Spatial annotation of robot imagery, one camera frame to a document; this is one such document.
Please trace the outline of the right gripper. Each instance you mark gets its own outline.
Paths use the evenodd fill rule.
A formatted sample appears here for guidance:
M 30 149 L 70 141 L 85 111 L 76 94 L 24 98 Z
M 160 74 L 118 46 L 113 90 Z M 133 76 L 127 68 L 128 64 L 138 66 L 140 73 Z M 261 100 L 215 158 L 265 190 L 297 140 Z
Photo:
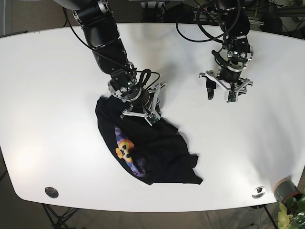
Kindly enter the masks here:
M 121 118 L 140 117 L 149 125 L 161 119 L 159 94 L 166 84 L 158 83 L 153 88 L 145 88 L 152 74 L 160 76 L 159 73 L 149 69 L 143 71 L 133 69 L 130 73 L 120 69 L 111 73 L 111 80 L 108 82 L 109 91 L 115 98 L 130 104 L 129 108 L 122 111 Z

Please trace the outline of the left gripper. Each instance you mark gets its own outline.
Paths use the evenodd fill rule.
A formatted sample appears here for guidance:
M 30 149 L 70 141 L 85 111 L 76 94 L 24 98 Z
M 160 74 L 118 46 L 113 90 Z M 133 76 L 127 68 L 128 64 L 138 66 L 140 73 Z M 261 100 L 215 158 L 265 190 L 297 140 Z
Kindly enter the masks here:
M 246 50 L 247 52 L 241 53 L 228 50 L 226 59 L 221 56 L 221 50 L 212 51 L 219 69 L 199 74 L 199 77 L 205 78 L 208 100 L 213 99 L 215 89 L 220 87 L 224 90 L 226 102 L 237 102 L 240 95 L 247 93 L 247 86 L 253 86 L 253 81 L 241 77 L 242 71 L 247 68 L 247 64 L 252 60 L 254 54 L 251 45 L 248 45 Z

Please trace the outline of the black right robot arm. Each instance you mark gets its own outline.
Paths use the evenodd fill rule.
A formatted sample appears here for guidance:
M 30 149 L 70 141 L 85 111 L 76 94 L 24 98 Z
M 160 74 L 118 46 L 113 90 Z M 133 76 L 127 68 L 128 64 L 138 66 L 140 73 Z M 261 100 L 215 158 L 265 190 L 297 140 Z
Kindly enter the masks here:
M 64 14 L 71 10 L 81 26 L 85 36 L 82 43 L 93 52 L 99 68 L 111 77 L 108 88 L 112 96 L 129 103 L 121 117 L 141 117 L 149 125 L 158 122 L 161 119 L 158 97 L 163 84 L 147 85 L 154 72 L 138 71 L 128 60 L 108 1 L 58 0 L 57 3 Z

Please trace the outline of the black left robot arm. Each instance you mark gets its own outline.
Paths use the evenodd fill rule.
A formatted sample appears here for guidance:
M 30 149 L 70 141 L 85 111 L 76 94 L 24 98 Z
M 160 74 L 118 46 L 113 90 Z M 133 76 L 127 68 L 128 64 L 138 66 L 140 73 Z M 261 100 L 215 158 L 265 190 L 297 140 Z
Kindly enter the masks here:
M 200 23 L 201 13 L 216 13 L 216 19 L 222 34 L 213 36 Z M 217 87 L 224 90 L 226 102 L 237 102 L 238 97 L 247 93 L 247 87 L 253 86 L 249 78 L 241 77 L 242 71 L 252 60 L 254 49 L 247 35 L 250 21 L 243 0 L 216 0 L 213 4 L 204 4 L 195 9 L 196 23 L 207 37 L 202 43 L 214 41 L 221 44 L 220 50 L 212 50 L 215 63 L 219 69 L 200 73 L 205 78 L 207 98 L 212 100 Z

